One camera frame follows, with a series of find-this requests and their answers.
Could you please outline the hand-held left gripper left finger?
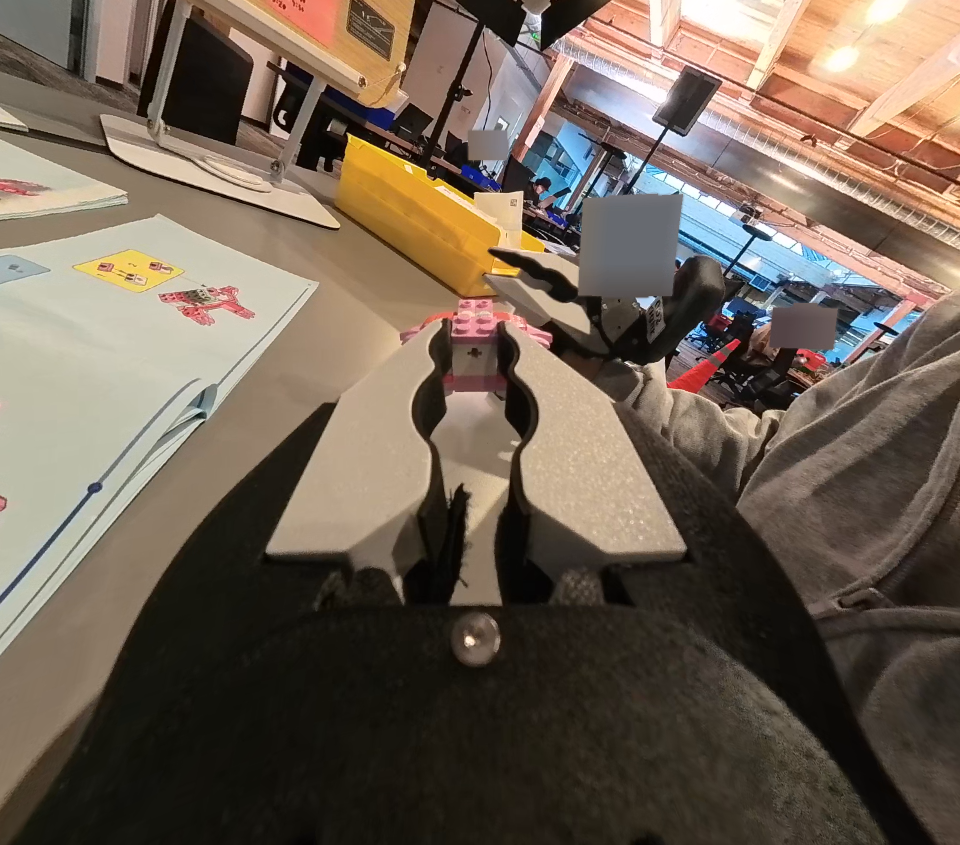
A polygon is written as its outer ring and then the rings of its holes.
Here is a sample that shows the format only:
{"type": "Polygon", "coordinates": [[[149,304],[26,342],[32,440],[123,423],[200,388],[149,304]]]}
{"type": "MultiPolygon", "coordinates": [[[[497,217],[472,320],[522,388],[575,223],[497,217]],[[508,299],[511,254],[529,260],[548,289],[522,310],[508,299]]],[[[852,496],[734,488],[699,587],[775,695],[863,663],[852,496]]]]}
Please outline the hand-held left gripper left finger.
{"type": "Polygon", "coordinates": [[[268,541],[277,561],[407,575],[437,564],[449,511],[431,439],[447,412],[450,324],[427,323],[337,400],[268,541]]]}

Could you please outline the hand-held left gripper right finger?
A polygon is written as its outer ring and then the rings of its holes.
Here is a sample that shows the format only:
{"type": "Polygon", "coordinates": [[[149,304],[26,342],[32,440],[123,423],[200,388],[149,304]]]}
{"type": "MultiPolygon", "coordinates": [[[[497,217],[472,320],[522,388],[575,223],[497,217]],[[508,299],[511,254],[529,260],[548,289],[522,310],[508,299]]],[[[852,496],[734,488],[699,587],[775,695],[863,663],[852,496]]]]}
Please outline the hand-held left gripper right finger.
{"type": "Polygon", "coordinates": [[[498,521],[500,572],[676,562],[687,546],[611,398],[513,323],[498,328],[519,436],[498,521]]]}

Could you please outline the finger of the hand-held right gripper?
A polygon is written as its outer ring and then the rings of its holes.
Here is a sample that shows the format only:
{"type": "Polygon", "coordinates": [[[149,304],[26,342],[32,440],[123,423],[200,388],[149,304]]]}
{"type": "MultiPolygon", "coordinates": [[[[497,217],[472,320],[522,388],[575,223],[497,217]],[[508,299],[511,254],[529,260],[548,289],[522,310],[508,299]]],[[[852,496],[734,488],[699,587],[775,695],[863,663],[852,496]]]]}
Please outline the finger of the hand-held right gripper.
{"type": "Polygon", "coordinates": [[[555,335],[556,342],[578,354],[602,356],[602,340],[594,332],[586,311],[575,301],[561,301],[548,294],[547,284],[533,276],[488,274],[486,284],[495,297],[510,306],[529,325],[555,335]]]}
{"type": "Polygon", "coordinates": [[[488,249],[496,262],[510,267],[516,281],[544,292],[559,302],[579,298],[579,267],[552,251],[524,249],[488,249]]]}

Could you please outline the pink toy brick model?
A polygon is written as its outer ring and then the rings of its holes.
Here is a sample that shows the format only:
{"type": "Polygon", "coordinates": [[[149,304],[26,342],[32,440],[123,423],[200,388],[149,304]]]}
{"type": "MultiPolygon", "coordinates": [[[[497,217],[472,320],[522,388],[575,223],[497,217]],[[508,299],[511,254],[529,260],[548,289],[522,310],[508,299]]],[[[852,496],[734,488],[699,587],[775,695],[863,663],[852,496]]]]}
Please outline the pink toy brick model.
{"type": "Polygon", "coordinates": [[[448,320],[451,330],[451,367],[443,377],[444,392],[490,393],[503,397],[507,379],[498,364],[498,326],[502,323],[516,326],[540,347],[550,351],[553,337],[545,330],[529,324],[516,314],[496,311],[491,299],[460,299],[453,312],[435,314],[399,334],[406,344],[427,325],[448,320]]]}

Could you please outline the orange traffic cone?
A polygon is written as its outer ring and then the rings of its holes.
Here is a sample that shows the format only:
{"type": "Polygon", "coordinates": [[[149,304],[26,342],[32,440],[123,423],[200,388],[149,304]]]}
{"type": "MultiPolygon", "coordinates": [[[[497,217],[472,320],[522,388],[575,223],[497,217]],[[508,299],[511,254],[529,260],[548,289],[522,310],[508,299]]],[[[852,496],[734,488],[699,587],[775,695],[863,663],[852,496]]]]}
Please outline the orange traffic cone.
{"type": "Polygon", "coordinates": [[[732,340],[724,347],[709,354],[687,371],[678,375],[672,381],[669,381],[667,387],[675,391],[699,394],[706,387],[710,379],[717,373],[718,369],[738,350],[740,345],[741,341],[739,339],[732,340]]]}

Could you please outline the black light stand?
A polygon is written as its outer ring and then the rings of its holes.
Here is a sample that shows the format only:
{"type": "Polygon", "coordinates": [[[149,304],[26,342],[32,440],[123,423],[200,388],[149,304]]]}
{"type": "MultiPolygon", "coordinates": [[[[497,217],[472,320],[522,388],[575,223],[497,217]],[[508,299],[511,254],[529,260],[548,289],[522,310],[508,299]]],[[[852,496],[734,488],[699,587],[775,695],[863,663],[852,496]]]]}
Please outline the black light stand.
{"type": "Polygon", "coordinates": [[[642,177],[642,175],[643,175],[643,172],[646,170],[646,167],[651,163],[651,160],[652,160],[653,156],[654,156],[654,155],[656,154],[656,152],[659,150],[662,142],[664,141],[664,139],[665,139],[665,137],[666,137],[666,135],[667,135],[667,133],[668,133],[669,131],[670,131],[669,125],[666,125],[666,126],[664,126],[664,127],[661,129],[659,135],[656,137],[656,139],[655,139],[655,141],[653,142],[653,144],[651,145],[650,149],[648,150],[648,152],[647,152],[646,155],[644,156],[641,165],[637,168],[637,170],[636,170],[636,172],[634,173],[634,175],[633,175],[633,176],[630,178],[630,180],[626,183],[626,185],[624,186],[621,194],[623,194],[623,195],[632,195],[632,194],[634,193],[634,188],[635,188],[636,185],[638,184],[639,179],[641,179],[641,177],[642,177]]]}
{"type": "Polygon", "coordinates": [[[464,80],[469,70],[470,63],[474,57],[474,52],[476,51],[477,46],[481,43],[485,31],[486,25],[484,22],[478,21],[474,26],[474,30],[463,52],[460,64],[448,87],[432,131],[430,131],[417,160],[417,164],[423,169],[427,169],[430,166],[430,163],[434,157],[435,149],[443,135],[443,132],[445,131],[445,128],[447,127],[454,105],[462,101],[462,99],[465,97],[464,80]]]}

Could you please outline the yellow plastic bin with papers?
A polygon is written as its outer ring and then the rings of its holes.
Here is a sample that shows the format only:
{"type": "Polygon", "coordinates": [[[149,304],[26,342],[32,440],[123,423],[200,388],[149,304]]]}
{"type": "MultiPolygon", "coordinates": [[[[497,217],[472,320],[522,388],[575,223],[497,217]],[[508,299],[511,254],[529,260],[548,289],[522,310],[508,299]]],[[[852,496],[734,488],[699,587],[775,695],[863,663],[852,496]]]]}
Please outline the yellow plastic bin with papers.
{"type": "Polygon", "coordinates": [[[518,274],[492,248],[546,252],[522,230],[521,192],[468,197],[354,135],[347,139],[335,206],[462,298],[491,296],[488,275],[518,274]]]}

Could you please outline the small studio light panel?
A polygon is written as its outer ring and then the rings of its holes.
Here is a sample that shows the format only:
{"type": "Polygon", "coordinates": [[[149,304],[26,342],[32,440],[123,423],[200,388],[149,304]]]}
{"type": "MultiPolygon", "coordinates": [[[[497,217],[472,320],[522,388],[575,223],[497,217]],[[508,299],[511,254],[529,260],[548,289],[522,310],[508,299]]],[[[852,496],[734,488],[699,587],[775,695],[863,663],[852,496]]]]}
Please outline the small studio light panel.
{"type": "Polygon", "coordinates": [[[685,66],[652,116],[654,124],[686,137],[722,84],[721,78],[709,72],[685,66]]]}

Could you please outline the open light blue instruction booklet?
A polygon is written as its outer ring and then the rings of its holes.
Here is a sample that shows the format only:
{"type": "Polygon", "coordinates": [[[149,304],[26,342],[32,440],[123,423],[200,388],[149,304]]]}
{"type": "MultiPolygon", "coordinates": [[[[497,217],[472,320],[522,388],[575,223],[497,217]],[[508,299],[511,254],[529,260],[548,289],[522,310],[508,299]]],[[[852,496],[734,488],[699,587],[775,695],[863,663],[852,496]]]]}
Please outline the open light blue instruction booklet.
{"type": "Polygon", "coordinates": [[[2,650],[317,287],[161,215],[2,250],[2,650]]]}

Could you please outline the black label plate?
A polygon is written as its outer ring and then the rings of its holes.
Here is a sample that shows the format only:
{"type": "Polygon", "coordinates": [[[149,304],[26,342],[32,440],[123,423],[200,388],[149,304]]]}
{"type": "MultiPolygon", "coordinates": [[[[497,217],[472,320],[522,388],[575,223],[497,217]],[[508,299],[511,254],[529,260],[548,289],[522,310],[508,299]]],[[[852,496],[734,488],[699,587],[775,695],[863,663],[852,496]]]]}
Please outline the black label plate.
{"type": "Polygon", "coordinates": [[[396,27],[365,0],[348,0],[346,31],[383,61],[392,57],[396,27]]]}

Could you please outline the black rectangular panel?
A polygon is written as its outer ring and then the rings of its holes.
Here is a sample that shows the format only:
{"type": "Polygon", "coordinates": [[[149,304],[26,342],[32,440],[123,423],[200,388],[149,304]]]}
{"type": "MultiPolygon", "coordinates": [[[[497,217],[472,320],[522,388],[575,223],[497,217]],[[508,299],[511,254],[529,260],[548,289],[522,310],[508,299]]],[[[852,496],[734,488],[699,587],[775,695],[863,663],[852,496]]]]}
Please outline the black rectangular panel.
{"type": "Polygon", "coordinates": [[[164,124],[235,145],[254,65],[228,35],[203,17],[190,17],[162,109],[164,124]]]}

